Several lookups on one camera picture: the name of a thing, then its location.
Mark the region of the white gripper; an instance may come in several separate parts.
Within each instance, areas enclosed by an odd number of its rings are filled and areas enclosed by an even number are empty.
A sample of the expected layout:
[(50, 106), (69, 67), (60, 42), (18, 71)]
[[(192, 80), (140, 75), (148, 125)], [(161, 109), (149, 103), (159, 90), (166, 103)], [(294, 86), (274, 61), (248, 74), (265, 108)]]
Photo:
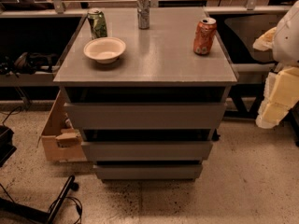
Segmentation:
[[(276, 27), (257, 38), (253, 47), (265, 51), (273, 48)], [(269, 73), (265, 81), (263, 101), (255, 120), (263, 129), (271, 129), (286, 117), (288, 112), (299, 102), (299, 68), (287, 67), (276, 73)]]

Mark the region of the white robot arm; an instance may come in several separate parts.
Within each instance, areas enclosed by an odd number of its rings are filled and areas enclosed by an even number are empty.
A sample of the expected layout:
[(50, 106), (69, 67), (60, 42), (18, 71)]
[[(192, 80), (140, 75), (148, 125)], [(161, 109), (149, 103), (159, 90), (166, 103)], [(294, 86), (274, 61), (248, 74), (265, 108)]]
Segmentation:
[(278, 63), (266, 78), (263, 101), (256, 125), (271, 129), (286, 117), (299, 101), (299, 1), (278, 22), (252, 45), (257, 50), (271, 49)]

